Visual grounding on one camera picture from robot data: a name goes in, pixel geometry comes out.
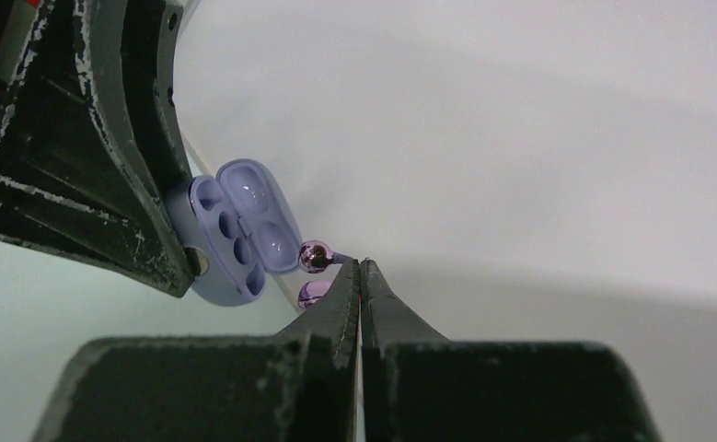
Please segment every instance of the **white surface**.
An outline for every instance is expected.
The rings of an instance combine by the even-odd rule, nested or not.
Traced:
[[[668,440],[717,440],[717,1],[204,0],[190,26],[209,170],[265,163],[305,237],[448,336],[614,345]]]
[[[268,335],[295,318],[277,284],[219,308],[0,242],[0,441],[29,440],[68,360],[107,336]]]

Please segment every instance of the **purple case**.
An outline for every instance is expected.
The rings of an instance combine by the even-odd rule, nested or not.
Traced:
[[[216,178],[195,178],[186,194],[190,210],[176,194],[167,207],[182,244],[205,255],[207,270],[192,286],[204,299],[247,304],[263,293],[266,273],[298,268],[301,233],[279,185],[258,161],[231,161]]]

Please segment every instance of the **case lid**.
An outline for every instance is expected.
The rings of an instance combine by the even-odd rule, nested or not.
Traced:
[[[273,175],[258,161],[222,166],[191,186],[191,203],[212,253],[242,294],[256,297],[265,274],[298,268],[301,233]]]

